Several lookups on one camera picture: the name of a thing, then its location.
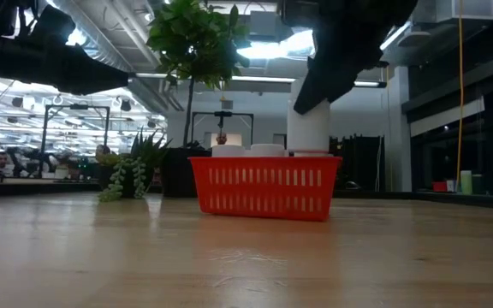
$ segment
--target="desk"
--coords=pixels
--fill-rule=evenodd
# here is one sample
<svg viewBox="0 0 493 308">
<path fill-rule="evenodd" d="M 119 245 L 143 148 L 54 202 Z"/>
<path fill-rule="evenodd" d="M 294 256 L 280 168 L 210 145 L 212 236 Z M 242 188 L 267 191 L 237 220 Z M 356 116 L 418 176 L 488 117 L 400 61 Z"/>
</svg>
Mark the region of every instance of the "desk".
<svg viewBox="0 0 493 308">
<path fill-rule="evenodd" d="M 0 198 L 0 307 L 493 307 L 493 209 L 337 199 L 328 222 L 196 200 Z"/>
</svg>

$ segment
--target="red object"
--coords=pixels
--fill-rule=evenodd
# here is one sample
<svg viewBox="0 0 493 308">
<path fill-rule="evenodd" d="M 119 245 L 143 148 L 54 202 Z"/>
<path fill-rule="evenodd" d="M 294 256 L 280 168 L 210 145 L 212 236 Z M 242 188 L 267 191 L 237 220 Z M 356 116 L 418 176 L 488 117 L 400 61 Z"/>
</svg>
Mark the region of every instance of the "red object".
<svg viewBox="0 0 493 308">
<path fill-rule="evenodd" d="M 341 157 L 191 157 L 204 213 L 324 221 Z"/>
<path fill-rule="evenodd" d="M 447 191 L 446 182 L 433 182 L 433 192 L 445 193 Z"/>
</svg>

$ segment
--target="wood grain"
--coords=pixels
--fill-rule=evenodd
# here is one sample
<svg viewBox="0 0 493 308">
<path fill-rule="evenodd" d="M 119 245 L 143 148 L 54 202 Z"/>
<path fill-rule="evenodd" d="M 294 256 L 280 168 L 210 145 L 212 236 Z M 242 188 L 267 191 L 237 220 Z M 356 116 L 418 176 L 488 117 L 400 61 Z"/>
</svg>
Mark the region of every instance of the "wood grain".
<svg viewBox="0 0 493 308">
<path fill-rule="evenodd" d="M 493 308 L 493 210 L 334 203 L 321 223 L 157 195 L 0 198 L 0 308 Z"/>
</svg>

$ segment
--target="plant pot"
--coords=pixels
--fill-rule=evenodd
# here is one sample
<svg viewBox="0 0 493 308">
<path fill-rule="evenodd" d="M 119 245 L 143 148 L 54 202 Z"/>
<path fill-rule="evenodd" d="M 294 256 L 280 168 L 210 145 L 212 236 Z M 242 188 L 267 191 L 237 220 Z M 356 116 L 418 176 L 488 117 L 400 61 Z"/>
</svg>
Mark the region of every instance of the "plant pot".
<svg viewBox="0 0 493 308">
<path fill-rule="evenodd" d="M 172 198 L 197 198 L 190 157 L 210 157 L 211 153 L 197 149 L 169 149 L 161 162 L 163 196 Z"/>
<path fill-rule="evenodd" d="M 98 178 L 98 184 L 102 187 L 102 189 L 108 188 L 108 185 L 111 183 L 110 177 L 116 171 L 113 167 L 101 166 L 100 167 L 100 176 Z M 153 169 L 146 169 L 145 173 L 146 179 L 144 180 L 144 185 L 148 188 L 151 185 L 151 179 L 153 178 Z M 136 191 L 136 187 L 134 187 L 134 174 L 132 169 L 127 169 L 127 173 L 125 174 L 125 180 L 122 182 L 123 190 L 121 198 L 134 198 L 134 192 Z"/>
</svg>

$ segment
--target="tall plant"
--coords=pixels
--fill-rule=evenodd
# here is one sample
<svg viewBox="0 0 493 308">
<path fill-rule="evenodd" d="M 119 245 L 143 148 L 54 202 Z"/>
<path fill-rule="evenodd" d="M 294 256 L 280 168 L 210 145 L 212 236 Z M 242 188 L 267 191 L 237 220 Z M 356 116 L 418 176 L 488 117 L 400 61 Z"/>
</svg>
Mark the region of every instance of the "tall plant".
<svg viewBox="0 0 493 308">
<path fill-rule="evenodd" d="M 155 8 L 147 45 L 159 52 L 159 73 L 167 74 L 167 81 L 177 85 L 176 79 L 189 81 L 186 126 L 183 145 L 191 123 L 193 86 L 202 82 L 209 88 L 222 89 L 232 76 L 241 75 L 235 66 L 248 68 L 248 58 L 237 49 L 250 46 L 248 28 L 239 25 L 239 10 L 234 5 L 229 15 L 215 12 L 216 6 L 207 1 L 173 0 Z"/>
</svg>

